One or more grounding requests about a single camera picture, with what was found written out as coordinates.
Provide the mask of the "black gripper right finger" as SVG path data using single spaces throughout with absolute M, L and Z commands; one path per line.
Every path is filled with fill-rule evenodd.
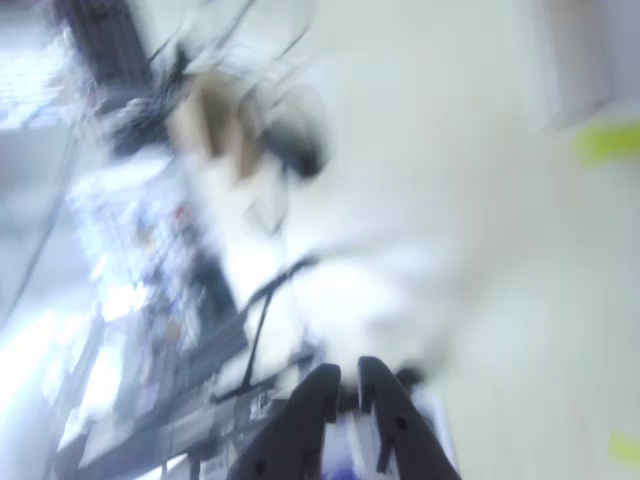
M 460 477 L 407 391 L 379 358 L 358 360 L 358 394 L 369 479 Z

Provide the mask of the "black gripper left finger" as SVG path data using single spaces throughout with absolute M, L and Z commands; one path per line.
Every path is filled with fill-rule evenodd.
M 341 369 L 322 364 L 293 390 L 283 409 L 232 466 L 234 479 L 319 479 L 325 427 L 337 418 Z

